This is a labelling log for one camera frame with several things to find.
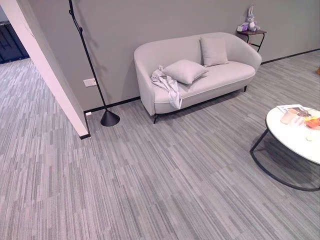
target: stuffed bunny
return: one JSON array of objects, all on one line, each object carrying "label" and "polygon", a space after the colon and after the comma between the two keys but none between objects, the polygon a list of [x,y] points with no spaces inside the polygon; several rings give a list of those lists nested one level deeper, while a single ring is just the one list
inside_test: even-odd
[{"label": "stuffed bunny", "polygon": [[249,23],[248,24],[248,29],[251,32],[255,32],[260,29],[258,25],[256,25],[255,22],[255,16],[254,16],[254,4],[251,4],[248,10],[248,17],[246,18],[246,21]]}]

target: sofa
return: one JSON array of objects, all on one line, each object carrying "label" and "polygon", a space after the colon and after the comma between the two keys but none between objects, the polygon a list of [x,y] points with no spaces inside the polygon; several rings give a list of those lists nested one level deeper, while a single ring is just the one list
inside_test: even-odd
[{"label": "sofa", "polygon": [[178,83],[182,95],[181,109],[244,88],[255,76],[262,58],[251,46],[235,35],[225,32],[205,33],[186,37],[153,41],[134,51],[134,63],[140,98],[154,123],[159,114],[174,112],[168,92],[154,85],[152,73],[161,66],[168,66],[185,59],[203,65],[200,39],[223,38],[228,63],[208,67],[208,72],[191,85]]}]

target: white wall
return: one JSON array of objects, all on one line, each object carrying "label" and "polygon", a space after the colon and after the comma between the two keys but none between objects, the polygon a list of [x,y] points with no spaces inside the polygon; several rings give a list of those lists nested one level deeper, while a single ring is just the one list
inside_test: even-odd
[{"label": "white wall", "polygon": [[23,1],[20,3],[20,7],[16,0],[0,0],[0,4],[43,80],[74,129],[79,136],[87,135],[83,110],[57,64],[29,4]]}]

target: white round table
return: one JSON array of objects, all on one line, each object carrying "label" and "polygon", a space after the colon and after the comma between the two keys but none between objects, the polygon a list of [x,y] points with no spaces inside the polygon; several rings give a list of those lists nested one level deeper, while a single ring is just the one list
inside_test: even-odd
[{"label": "white round table", "polygon": [[303,190],[303,191],[319,191],[320,187],[317,188],[304,188],[300,186],[292,185],[282,179],[276,177],[267,169],[265,169],[258,159],[254,155],[254,149],[259,145],[265,135],[270,132],[280,143],[286,146],[291,151],[300,155],[308,161],[314,164],[320,165],[320,130],[310,129],[304,124],[297,125],[295,123],[284,124],[280,121],[284,113],[281,112],[277,107],[271,109],[265,118],[266,130],[253,145],[250,150],[250,154],[256,164],[270,177],[285,184],[291,188]]}]

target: floor lamp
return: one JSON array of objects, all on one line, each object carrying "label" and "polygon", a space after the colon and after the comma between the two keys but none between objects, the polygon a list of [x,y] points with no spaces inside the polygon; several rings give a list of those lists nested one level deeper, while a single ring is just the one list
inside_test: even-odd
[{"label": "floor lamp", "polygon": [[102,95],[102,92],[101,92],[101,89],[100,89],[100,85],[99,85],[99,82],[98,82],[98,79],[97,79],[97,76],[96,76],[96,72],[94,70],[94,66],[92,65],[92,62],[91,62],[91,59],[90,59],[90,56],[89,56],[89,53],[88,53],[88,49],[87,49],[87,46],[86,46],[86,42],[85,42],[84,36],[82,34],[83,28],[78,25],[78,22],[77,22],[76,17],[75,17],[72,0],[69,0],[69,5],[70,5],[69,13],[72,16],[72,19],[73,19],[73,22],[75,24],[75,27],[79,32],[79,35],[80,35],[80,38],[81,38],[81,41],[82,41],[82,44],[83,44],[83,47],[84,47],[84,51],[85,51],[86,57],[88,58],[88,61],[89,61],[90,67],[91,67],[91,71],[93,73],[93,77],[95,79],[96,86],[98,87],[98,90],[99,90],[99,93],[100,93],[100,97],[101,97],[101,100],[103,102],[103,106],[104,106],[104,109],[105,109],[105,112],[104,112],[104,114],[102,116],[102,119],[101,119],[100,123],[103,126],[111,127],[113,125],[116,125],[120,121],[120,117],[118,115],[112,113],[111,111],[109,111],[107,106],[106,106],[105,99],[104,99],[104,96]]}]

